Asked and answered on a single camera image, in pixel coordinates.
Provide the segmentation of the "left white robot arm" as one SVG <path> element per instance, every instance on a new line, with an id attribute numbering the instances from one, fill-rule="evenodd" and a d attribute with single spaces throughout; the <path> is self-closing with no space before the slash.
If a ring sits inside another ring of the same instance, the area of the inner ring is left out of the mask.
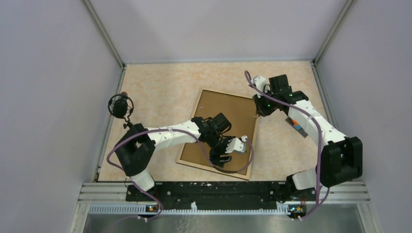
<path id="1" fill-rule="evenodd" d="M 213 118 L 194 117 L 168 127 L 145 128 L 141 123 L 126 126 L 129 130 L 116 144 L 114 152 L 126 177 L 138 186 L 137 194 L 146 201 L 156 193 L 154 179 L 147 168 L 154 152 L 185 143 L 206 143 L 210 148 L 208 160 L 221 168 L 231 161 L 230 153 L 246 149 L 242 139 L 223 135 L 231 127 L 223 113 Z"/>

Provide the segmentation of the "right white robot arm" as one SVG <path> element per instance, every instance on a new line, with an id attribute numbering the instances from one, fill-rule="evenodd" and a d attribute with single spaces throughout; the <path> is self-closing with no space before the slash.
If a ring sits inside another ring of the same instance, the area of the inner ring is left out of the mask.
<path id="1" fill-rule="evenodd" d="M 266 117 L 276 110 L 284 112 L 318 146 L 317 165 L 287 177 L 285 194 L 298 200 L 305 189 L 332 187 L 362 176 L 363 145 L 354 136 L 348 137 L 332 126 L 312 105 L 302 91 L 293 91 L 287 75 L 266 79 L 261 76 L 245 76 L 252 88 L 257 113 Z"/>

